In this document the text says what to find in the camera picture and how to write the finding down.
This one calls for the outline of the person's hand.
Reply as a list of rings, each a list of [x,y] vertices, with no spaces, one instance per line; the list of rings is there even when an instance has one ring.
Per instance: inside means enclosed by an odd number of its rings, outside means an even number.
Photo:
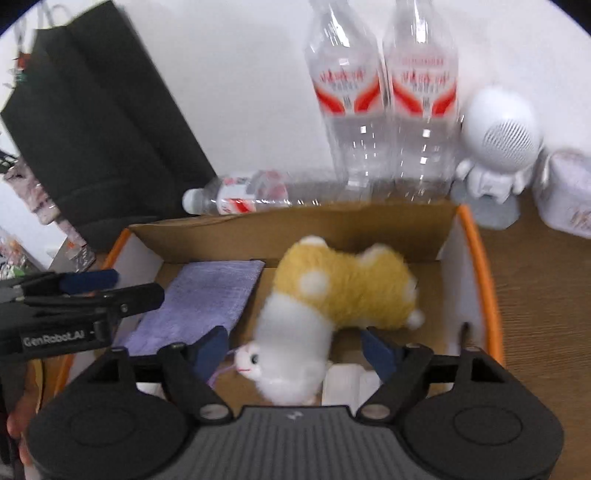
[[[9,435],[17,441],[19,457],[25,466],[32,466],[33,461],[25,440],[25,433],[31,420],[37,412],[39,389],[33,385],[27,387],[16,402],[8,416],[7,430]]]

